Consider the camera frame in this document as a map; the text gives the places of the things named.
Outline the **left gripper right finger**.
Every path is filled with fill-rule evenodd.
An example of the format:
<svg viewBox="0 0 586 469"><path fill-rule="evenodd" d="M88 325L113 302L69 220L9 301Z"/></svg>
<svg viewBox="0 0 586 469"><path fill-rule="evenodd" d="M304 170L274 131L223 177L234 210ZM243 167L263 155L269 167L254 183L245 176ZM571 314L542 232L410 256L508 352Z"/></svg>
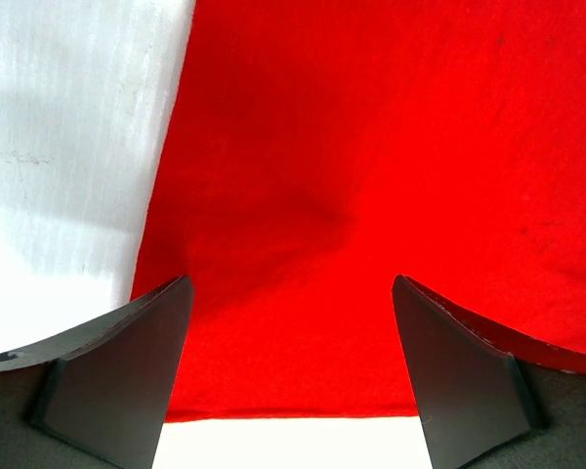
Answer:
<svg viewBox="0 0 586 469"><path fill-rule="evenodd" d="M396 322L435 468L586 468L586 354L398 276Z"/></svg>

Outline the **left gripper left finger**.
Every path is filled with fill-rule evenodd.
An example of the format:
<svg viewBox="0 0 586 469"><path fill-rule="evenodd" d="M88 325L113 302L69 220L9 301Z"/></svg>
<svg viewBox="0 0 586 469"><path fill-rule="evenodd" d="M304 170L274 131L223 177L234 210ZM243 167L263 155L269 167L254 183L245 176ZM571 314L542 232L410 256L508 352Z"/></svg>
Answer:
<svg viewBox="0 0 586 469"><path fill-rule="evenodd" d="M149 468L193 301L186 276L0 353L0 468Z"/></svg>

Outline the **red t shirt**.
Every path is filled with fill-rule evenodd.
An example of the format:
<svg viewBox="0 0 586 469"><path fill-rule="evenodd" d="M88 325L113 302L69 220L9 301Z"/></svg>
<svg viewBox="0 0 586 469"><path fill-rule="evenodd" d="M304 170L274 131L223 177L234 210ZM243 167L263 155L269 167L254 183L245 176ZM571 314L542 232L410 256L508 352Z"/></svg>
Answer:
<svg viewBox="0 0 586 469"><path fill-rule="evenodd" d="M167 418L411 415L413 277L586 353L586 1L199 1L133 292Z"/></svg>

